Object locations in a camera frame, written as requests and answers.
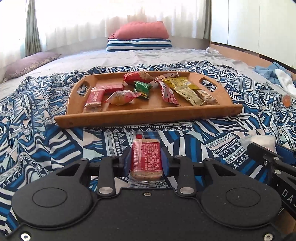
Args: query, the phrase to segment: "sheer white curtain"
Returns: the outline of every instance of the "sheer white curtain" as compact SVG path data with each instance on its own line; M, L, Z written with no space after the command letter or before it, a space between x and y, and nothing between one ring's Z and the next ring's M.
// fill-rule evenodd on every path
M26 0L2 0L0 2L0 69L21 58L24 52L25 32Z
M170 35L203 38L206 0L36 0L43 50L108 37L131 21L163 21Z

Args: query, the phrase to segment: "purple pillow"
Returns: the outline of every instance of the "purple pillow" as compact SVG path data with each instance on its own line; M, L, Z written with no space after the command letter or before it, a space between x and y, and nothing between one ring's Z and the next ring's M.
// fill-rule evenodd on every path
M6 67L3 82L20 77L32 70L56 60L61 54L53 52L39 52L19 59Z

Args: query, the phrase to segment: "blue patterned blanket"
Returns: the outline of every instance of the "blue patterned blanket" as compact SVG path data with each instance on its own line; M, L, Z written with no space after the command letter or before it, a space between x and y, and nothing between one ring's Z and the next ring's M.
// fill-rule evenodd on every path
M65 114L71 88L82 77L158 70L198 72L214 78L235 104L244 105L243 111L236 117L110 128L63 130L55 124L54 116ZM267 82L258 84L228 66L207 61L95 67L82 73L27 77L15 92L0 100L0 230L8 234L18 225L11 208L17 189L81 157L99 161L121 155L131 146L132 132L137 130L158 136L171 154L186 155L193 161L212 157L264 182L267 171L248 158L238 140L250 134L271 134L279 144L295 148L295 106L293 101L285 108L281 96ZM94 190L95 185L94 180L90 188Z

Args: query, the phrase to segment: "striped pillow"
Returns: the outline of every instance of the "striped pillow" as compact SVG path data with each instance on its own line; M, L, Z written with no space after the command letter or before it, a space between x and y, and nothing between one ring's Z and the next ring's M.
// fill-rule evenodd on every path
M106 50L113 52L126 50L165 49L172 47L173 46L168 39L109 39Z

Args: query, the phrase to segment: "green snack packet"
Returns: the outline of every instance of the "green snack packet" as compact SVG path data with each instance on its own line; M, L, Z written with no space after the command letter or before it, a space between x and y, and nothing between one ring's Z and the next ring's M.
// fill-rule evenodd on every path
M141 96L149 99L149 90L153 87L153 85L146 84L144 82L136 81L134 92L137 94L141 94Z

